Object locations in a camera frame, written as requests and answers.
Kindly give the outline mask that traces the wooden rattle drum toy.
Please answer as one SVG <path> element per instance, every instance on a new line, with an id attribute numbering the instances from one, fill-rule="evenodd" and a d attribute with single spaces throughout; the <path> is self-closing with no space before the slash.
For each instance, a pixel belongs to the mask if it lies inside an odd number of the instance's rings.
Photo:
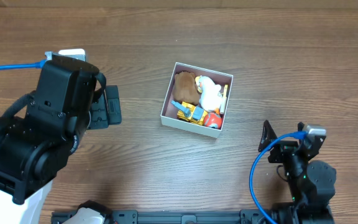
<path id="1" fill-rule="evenodd" d="M 226 104 L 227 104 L 227 89 L 228 85 L 224 86 L 223 94 L 222 94 L 222 102 L 219 109 L 220 114 L 224 114 L 226 110 Z"/>

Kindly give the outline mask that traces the red toy ball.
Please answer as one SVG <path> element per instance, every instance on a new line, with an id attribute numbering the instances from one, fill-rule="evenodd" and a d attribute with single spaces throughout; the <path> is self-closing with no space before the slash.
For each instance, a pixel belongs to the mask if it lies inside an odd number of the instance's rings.
<path id="1" fill-rule="evenodd" d="M 208 113 L 203 120 L 203 126 L 213 129 L 220 129 L 222 123 L 222 117 L 216 113 Z"/>

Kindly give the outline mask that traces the white plush duck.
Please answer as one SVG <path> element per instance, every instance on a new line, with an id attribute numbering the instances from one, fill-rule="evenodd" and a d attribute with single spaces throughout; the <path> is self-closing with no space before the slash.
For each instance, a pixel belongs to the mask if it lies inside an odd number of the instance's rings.
<path id="1" fill-rule="evenodd" d="M 215 84 L 215 82 L 207 76 L 198 76 L 195 78 L 198 91 L 201 93 L 199 103 L 201 107 L 209 112 L 220 114 L 220 107 L 223 102 L 221 94 L 222 86 Z"/>

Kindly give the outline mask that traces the yellow toy truck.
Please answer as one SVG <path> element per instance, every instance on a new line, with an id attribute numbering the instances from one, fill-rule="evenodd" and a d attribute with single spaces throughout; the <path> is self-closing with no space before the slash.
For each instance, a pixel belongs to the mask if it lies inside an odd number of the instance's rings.
<path id="1" fill-rule="evenodd" d="M 179 103 L 177 101 L 172 100 L 171 104 L 176 109 L 178 109 L 177 118 L 179 120 L 197 124 L 200 126 L 203 125 L 204 118 L 208 114 L 207 111 L 205 111 L 201 107 L 186 103 L 184 101 L 182 103 Z"/>

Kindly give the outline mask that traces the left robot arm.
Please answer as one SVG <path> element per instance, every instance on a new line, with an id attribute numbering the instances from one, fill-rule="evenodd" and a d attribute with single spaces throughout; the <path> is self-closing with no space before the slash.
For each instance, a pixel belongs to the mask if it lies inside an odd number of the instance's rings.
<path id="1" fill-rule="evenodd" d="M 38 223 L 84 133 L 122 120 L 117 86 L 96 66 L 53 55 L 33 67 L 37 88 L 0 116 L 0 223 Z"/>

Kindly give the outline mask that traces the brown plush toy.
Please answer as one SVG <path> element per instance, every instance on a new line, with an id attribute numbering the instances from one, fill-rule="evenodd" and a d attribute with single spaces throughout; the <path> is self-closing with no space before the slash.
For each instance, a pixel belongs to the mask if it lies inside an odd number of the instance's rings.
<path id="1" fill-rule="evenodd" d="M 193 72 L 180 72 L 174 76 L 173 98 L 175 101 L 182 103 L 191 103 L 198 105 L 200 95 L 198 94 L 195 74 Z"/>

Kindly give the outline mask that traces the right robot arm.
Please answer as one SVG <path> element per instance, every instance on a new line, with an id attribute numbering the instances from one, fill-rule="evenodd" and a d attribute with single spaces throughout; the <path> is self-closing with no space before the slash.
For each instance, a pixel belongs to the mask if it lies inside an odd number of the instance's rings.
<path id="1" fill-rule="evenodd" d="M 335 195 L 336 170 L 315 160 L 326 139 L 326 129 L 298 123 L 298 131 L 278 137 L 269 121 L 264 121 L 256 158 L 269 152 L 268 161 L 282 167 L 292 201 L 275 203 L 265 212 L 258 209 L 266 223 L 334 223 L 329 201 Z"/>

